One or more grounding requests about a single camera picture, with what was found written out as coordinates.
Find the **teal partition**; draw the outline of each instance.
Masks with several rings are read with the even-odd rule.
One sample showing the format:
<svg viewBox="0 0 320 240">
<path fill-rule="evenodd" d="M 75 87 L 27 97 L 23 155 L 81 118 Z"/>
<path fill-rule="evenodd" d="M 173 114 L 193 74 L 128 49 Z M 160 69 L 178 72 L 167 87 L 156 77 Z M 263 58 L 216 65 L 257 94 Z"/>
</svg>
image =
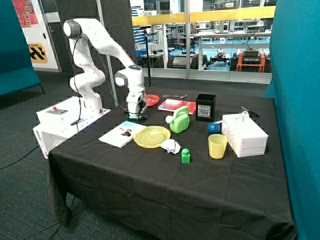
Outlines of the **teal partition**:
<svg viewBox="0 0 320 240">
<path fill-rule="evenodd" d="M 0 0 L 0 96 L 40 85 L 11 0 Z"/>
<path fill-rule="evenodd" d="M 270 53 L 283 157 L 298 238 L 320 239 L 320 5 L 278 0 Z"/>
</svg>

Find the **yellow plate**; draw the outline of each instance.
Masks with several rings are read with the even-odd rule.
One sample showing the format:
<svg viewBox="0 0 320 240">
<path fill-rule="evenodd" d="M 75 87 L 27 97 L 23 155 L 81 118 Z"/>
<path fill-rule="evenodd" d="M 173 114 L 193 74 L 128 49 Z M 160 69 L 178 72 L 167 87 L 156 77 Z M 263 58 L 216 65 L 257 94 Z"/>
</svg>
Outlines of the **yellow plate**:
<svg viewBox="0 0 320 240">
<path fill-rule="evenodd" d="M 133 139 L 140 147 L 154 149 L 160 147 L 170 136 L 170 131 L 163 126 L 147 126 L 134 135 Z"/>
</svg>

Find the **blue ball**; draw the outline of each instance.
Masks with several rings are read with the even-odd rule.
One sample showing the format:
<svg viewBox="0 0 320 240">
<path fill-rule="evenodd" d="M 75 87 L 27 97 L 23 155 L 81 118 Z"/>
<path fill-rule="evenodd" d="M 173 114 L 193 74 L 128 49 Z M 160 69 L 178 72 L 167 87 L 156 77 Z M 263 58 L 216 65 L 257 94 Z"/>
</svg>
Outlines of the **blue ball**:
<svg viewBox="0 0 320 240">
<path fill-rule="evenodd" d="M 209 134 L 217 134 L 220 132 L 220 125 L 218 123 L 211 122 L 209 123 L 207 130 Z"/>
</svg>

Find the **spoon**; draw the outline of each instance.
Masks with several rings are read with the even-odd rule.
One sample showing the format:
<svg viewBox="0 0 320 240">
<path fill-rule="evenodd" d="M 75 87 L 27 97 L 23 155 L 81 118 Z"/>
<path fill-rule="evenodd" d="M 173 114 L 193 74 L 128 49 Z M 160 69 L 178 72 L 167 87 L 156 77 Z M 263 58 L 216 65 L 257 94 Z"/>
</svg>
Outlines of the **spoon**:
<svg viewBox="0 0 320 240">
<path fill-rule="evenodd" d="M 164 97 L 175 97 L 175 98 L 181 98 L 184 99 L 186 96 L 188 96 L 188 94 L 184 95 L 184 96 L 176 96 L 176 95 L 163 95 Z"/>
</svg>

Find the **glass wall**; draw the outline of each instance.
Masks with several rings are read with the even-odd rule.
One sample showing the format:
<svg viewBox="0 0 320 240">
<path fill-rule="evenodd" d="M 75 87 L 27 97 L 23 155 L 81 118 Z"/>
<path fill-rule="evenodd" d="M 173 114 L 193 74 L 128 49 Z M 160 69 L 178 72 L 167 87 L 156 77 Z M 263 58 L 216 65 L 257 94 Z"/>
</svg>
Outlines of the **glass wall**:
<svg viewBox="0 0 320 240">
<path fill-rule="evenodd" d="M 138 64 L 146 76 L 269 83 L 275 4 L 131 0 Z"/>
</svg>

